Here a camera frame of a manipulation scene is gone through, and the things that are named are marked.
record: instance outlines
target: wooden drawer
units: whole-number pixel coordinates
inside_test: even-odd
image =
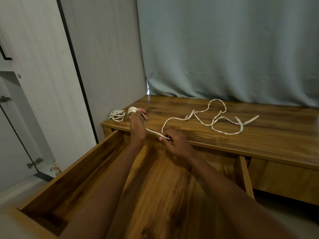
[[[254,189],[319,205],[319,171],[252,158],[249,175]]]
[[[17,208],[16,218],[43,238],[59,236],[129,140],[129,132],[112,132]],[[244,157],[194,149],[253,197]],[[148,136],[129,173],[107,238],[234,238],[234,234],[227,216],[192,168]]]

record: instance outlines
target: door hinge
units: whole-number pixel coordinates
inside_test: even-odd
[[[8,102],[9,100],[11,100],[10,97],[0,96],[0,103],[1,102]]]
[[[34,163],[27,163],[26,165],[28,166],[29,169],[31,169],[34,165],[38,165],[42,161],[43,161],[42,158],[37,158]]]

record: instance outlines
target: curtain fold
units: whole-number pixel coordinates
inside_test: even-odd
[[[319,0],[138,0],[150,93],[319,106]]]

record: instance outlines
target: hand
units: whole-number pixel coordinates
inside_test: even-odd
[[[159,140],[165,145],[165,147],[175,155],[176,157],[189,160],[195,156],[195,151],[183,133],[173,130],[167,129],[162,133],[164,136],[170,136],[171,141],[159,137]]]
[[[141,115],[144,113],[145,121],[148,121],[148,114],[143,108],[138,108],[134,113],[130,113],[131,118],[131,142],[130,144],[141,149],[144,146],[146,138],[146,129]]]

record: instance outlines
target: desk top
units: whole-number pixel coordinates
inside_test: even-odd
[[[124,110],[127,114],[131,106],[144,108],[150,117],[146,128],[161,132],[168,118],[184,119],[192,110],[205,110],[208,103],[209,100],[205,99],[148,95]],[[201,124],[195,116],[187,121],[169,120],[165,128],[185,131],[188,140],[194,145],[319,170],[319,109],[244,102],[224,103],[227,111],[222,115],[232,121],[236,122],[235,116],[241,122],[256,115],[259,117],[244,126],[244,130],[237,135],[215,132],[210,126]],[[220,110],[224,111],[223,104],[213,101],[208,111],[196,115],[203,123],[211,124]],[[102,126],[130,131],[130,119],[126,116],[122,122],[104,121]],[[214,128],[234,133],[239,131],[240,126],[220,119]]]

